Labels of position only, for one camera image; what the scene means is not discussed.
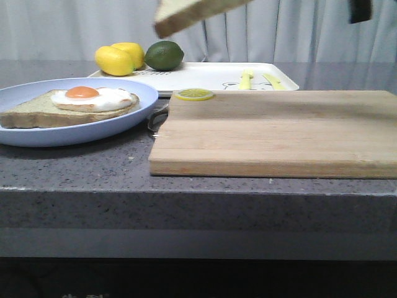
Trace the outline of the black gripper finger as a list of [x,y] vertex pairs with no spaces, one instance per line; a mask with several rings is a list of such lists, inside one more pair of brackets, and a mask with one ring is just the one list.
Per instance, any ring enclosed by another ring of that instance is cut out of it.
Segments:
[[372,19],[372,0],[348,0],[351,24]]

